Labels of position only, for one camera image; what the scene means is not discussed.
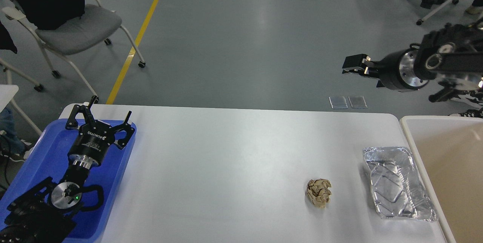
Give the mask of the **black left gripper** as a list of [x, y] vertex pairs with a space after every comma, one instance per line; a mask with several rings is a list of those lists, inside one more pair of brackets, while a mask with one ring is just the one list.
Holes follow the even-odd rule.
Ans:
[[[91, 109], [98, 103], [99, 97], [93, 95], [87, 105], [74, 105], [66, 122], [66, 129], [79, 129], [78, 136], [68, 152], [70, 163], [88, 157], [92, 159], [91, 166], [99, 167], [107, 154], [110, 145], [118, 149], [124, 149], [135, 133], [135, 128], [129, 123], [132, 112], [128, 111], [121, 124], [111, 126], [104, 121], [96, 121]], [[86, 124], [79, 127], [76, 119], [78, 114], [83, 115]], [[117, 139], [117, 133], [125, 133], [122, 138]]]

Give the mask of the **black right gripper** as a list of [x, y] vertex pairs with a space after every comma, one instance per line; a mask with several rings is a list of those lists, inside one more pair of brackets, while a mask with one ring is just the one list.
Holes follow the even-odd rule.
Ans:
[[377, 88], [398, 92], [417, 91], [429, 81], [416, 76], [416, 56], [416, 49], [407, 49], [393, 52], [375, 63], [367, 54], [351, 55], [345, 58], [342, 73], [378, 80]]

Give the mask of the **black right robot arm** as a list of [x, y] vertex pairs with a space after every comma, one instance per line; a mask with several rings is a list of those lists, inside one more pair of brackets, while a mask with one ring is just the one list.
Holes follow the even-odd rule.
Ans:
[[367, 54], [347, 56], [343, 74], [377, 80], [377, 87], [398, 92], [420, 90], [430, 81], [442, 89], [430, 102], [445, 102], [465, 91], [482, 88], [482, 18], [473, 23], [445, 24], [424, 35], [420, 43], [376, 61]]

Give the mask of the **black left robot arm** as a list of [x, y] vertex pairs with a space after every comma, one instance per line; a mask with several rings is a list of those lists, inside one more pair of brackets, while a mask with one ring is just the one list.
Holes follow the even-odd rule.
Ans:
[[2, 243], [93, 243], [107, 219], [135, 142], [132, 112], [95, 119], [75, 104], [50, 123], [1, 201]]

